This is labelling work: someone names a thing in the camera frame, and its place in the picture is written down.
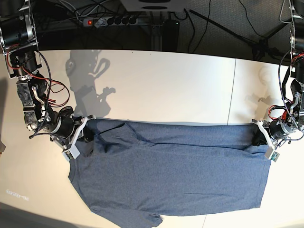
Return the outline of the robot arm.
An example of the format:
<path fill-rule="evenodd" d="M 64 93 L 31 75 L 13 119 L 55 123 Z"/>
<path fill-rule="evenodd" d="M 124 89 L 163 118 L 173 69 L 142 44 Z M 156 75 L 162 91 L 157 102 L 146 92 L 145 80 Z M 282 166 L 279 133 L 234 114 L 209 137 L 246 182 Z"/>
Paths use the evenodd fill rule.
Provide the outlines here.
<path fill-rule="evenodd" d="M 281 77 L 280 61 L 278 81 L 283 105 L 273 105 L 268 109 L 272 121 L 252 120 L 258 131 L 252 138 L 253 146 L 269 145 L 273 150 L 282 142 L 292 142 L 303 138 L 291 139 L 289 135 L 296 131 L 304 132 L 304 2 L 290 0 L 290 50 L 282 57 L 290 57 L 290 64 L 285 77 Z M 283 110 L 280 117 L 271 117 L 275 109 Z"/>
<path fill-rule="evenodd" d="M 92 133 L 86 127 L 95 116 L 75 117 L 74 110 L 66 103 L 53 110 L 56 102 L 50 99 L 51 87 L 62 84 L 40 74 L 45 57 L 38 48 L 34 17 L 29 0 L 2 0 L 0 2 L 0 48 L 5 57 L 8 74 L 16 78 L 17 94 L 23 105 L 24 122 L 33 134 L 48 135 L 63 149 L 63 156 L 69 161 L 80 155 L 76 142 L 89 142 Z"/>

